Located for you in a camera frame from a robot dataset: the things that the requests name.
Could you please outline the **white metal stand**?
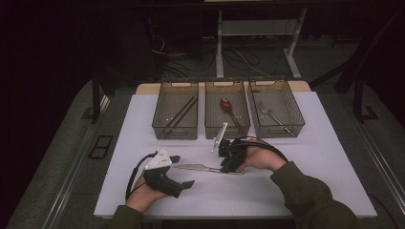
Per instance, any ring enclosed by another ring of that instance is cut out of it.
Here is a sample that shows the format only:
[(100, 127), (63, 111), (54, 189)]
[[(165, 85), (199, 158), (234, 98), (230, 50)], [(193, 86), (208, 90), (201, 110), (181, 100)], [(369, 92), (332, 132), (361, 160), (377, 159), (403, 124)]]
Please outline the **white metal stand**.
[(223, 38), (229, 36), (290, 36), (289, 45), (283, 49), (284, 57), (294, 79), (301, 79), (294, 60), (294, 50), (305, 22), (308, 9), (302, 8), (296, 19), (224, 20), (223, 11), (218, 11), (216, 74), (224, 77)]

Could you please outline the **black slanted stand bar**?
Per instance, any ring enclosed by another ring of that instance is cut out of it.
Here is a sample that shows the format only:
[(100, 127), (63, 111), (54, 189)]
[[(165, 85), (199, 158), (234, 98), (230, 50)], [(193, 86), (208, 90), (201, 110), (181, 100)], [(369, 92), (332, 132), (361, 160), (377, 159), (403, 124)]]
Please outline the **black slanted stand bar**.
[(364, 67), (367, 59), (372, 54), (373, 49), (382, 38), (386, 30), (395, 21), (399, 14), (405, 10), (405, 5), (395, 12), (391, 12), (386, 19), (377, 27), (374, 27), (360, 42), (353, 55), (342, 65), (342, 74), (334, 85), (334, 89), (339, 94), (348, 91), (351, 85), (358, 78), (359, 72)]

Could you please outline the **steel table knife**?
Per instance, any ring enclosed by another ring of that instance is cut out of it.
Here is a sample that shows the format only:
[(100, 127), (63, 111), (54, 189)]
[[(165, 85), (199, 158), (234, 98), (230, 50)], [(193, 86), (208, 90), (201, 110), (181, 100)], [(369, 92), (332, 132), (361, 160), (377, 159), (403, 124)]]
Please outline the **steel table knife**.
[(180, 164), (174, 166), (174, 168), (177, 169), (184, 169), (184, 170), (192, 170), (192, 171), (204, 171), (204, 172), (210, 172), (210, 173), (218, 173), (218, 174), (229, 174), (229, 175), (238, 175), (242, 176), (245, 174), (245, 172), (222, 172), (221, 169), (218, 168), (211, 168), (204, 166), (202, 164)]

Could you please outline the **black floor socket frame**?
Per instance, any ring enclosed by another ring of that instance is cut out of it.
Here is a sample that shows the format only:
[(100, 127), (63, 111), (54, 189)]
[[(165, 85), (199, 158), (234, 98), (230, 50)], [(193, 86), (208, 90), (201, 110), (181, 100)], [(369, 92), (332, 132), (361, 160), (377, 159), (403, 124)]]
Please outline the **black floor socket frame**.
[(88, 155), (90, 159), (103, 159), (107, 156), (113, 140), (112, 135), (99, 135), (96, 143)]

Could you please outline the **brown wooden spoon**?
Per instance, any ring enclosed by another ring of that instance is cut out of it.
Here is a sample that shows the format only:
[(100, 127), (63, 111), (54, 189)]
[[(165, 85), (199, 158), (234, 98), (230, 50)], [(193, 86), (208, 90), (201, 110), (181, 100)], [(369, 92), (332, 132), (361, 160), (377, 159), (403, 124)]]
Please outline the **brown wooden spoon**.
[(241, 123), (237, 119), (237, 117), (233, 114), (233, 109), (232, 109), (232, 104), (229, 100), (222, 98), (221, 99), (221, 107), (222, 109), (227, 112), (230, 117), (232, 118), (235, 126), (238, 128), (238, 130), (241, 132), (243, 130)]

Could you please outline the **black chopstick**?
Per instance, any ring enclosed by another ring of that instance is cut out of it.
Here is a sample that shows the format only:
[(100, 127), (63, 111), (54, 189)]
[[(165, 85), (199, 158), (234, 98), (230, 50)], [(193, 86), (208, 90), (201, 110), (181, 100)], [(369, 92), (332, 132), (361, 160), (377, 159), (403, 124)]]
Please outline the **black chopstick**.
[(195, 102), (196, 97), (192, 96), (185, 105), (175, 114), (175, 116), (169, 121), (166, 125), (167, 128), (175, 127), (182, 119), (182, 117), (186, 114), (189, 108), (192, 107), (193, 103)]
[(189, 110), (198, 101), (197, 98), (191, 97), (190, 100), (181, 108), (181, 110), (175, 115), (175, 117), (167, 124), (168, 130), (166, 133), (169, 135), (178, 126), (178, 124), (183, 120)]

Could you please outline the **person's right hand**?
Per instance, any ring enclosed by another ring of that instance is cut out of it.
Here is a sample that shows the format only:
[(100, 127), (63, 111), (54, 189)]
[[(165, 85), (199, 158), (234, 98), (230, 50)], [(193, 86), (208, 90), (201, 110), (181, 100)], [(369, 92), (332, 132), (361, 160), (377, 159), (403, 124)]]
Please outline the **person's right hand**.
[(275, 172), (286, 163), (286, 160), (282, 159), (273, 151), (256, 146), (249, 146), (246, 152), (246, 159), (237, 169), (237, 172), (242, 172), (247, 167), (267, 169), (271, 172)]

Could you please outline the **smoky plastic storage bin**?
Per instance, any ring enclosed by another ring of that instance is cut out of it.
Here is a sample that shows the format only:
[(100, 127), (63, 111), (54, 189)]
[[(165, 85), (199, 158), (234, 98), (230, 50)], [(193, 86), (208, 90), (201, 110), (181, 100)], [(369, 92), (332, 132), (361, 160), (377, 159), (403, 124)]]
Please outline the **smoky plastic storage bin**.
[[(306, 122), (286, 80), (267, 77), (250, 78), (246, 92), (255, 134), (259, 138), (297, 137)], [(295, 136), (291, 136), (271, 117), (263, 114), (257, 103), (263, 101), (271, 113)]]
[[(221, 107), (221, 99), (225, 98), (232, 104), (233, 114), (242, 125), (240, 132), (230, 115)], [(249, 132), (250, 117), (245, 98), (245, 84), (239, 78), (214, 78), (205, 81), (205, 112), (204, 127), (207, 139), (217, 135), (227, 123), (225, 138), (238, 138)]]
[[(198, 101), (189, 110), (183, 120), (167, 134), (166, 125), (185, 103), (195, 96)], [(152, 122), (157, 139), (160, 140), (195, 140), (198, 138), (198, 102), (199, 82), (197, 80), (163, 80)]]

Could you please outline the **black metal stand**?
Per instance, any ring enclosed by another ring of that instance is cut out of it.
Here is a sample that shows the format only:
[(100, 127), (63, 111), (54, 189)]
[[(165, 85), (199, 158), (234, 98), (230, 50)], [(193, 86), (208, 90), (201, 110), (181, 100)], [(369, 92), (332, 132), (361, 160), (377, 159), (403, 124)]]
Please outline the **black metal stand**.
[(355, 118), (364, 123), (366, 120), (377, 120), (378, 116), (371, 106), (363, 105), (364, 82), (361, 79), (354, 81), (354, 104), (353, 113)]

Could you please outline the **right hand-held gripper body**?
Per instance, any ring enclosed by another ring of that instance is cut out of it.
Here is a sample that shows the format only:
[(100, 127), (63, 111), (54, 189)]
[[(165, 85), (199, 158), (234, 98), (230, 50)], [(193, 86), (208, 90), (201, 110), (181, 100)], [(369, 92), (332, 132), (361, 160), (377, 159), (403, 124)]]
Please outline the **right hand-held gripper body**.
[[(227, 123), (223, 123), (223, 127), (220, 129), (220, 131), (217, 133), (217, 135), (214, 137), (214, 146), (212, 149), (212, 152), (218, 155), (218, 147), (220, 145), (220, 142), (225, 139), (224, 138), (224, 133), (227, 128)], [(242, 143), (240, 139), (235, 139), (234, 141), (230, 141), (230, 146), (227, 150), (227, 157), (223, 157), (223, 160), (225, 158), (227, 159), (234, 159), (237, 161), (237, 166), (238, 168), (241, 166), (241, 164), (245, 161), (246, 159), (246, 150), (247, 146)]]

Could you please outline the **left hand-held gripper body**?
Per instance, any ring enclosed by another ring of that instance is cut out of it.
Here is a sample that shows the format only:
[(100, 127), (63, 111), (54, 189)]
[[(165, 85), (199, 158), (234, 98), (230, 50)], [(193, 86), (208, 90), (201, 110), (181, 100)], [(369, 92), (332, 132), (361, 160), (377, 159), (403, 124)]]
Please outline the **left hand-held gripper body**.
[(172, 161), (167, 150), (161, 149), (146, 164), (143, 176), (150, 188), (178, 198), (183, 189), (181, 183), (168, 177), (167, 172), (171, 165)]

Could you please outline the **steel fork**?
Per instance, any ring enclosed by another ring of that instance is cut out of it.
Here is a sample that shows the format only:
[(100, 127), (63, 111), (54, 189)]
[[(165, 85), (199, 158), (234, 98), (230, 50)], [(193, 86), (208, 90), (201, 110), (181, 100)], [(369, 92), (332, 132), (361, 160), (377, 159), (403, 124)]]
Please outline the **steel fork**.
[(276, 118), (271, 111), (266, 107), (266, 105), (263, 103), (263, 101), (258, 101), (257, 103), (260, 111), (269, 117), (271, 117), (279, 126), (281, 126), (287, 133), (289, 133), (291, 136), (295, 136), (295, 134), (287, 128), (278, 118)]

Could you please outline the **person's left hand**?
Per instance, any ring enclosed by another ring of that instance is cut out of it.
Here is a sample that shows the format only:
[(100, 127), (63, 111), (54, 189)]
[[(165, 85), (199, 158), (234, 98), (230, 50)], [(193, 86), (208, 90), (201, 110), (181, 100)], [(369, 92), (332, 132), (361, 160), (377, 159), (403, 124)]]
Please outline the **person's left hand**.
[(140, 176), (125, 205), (143, 213), (157, 200), (166, 197), (165, 193), (150, 188), (146, 184), (144, 177)]

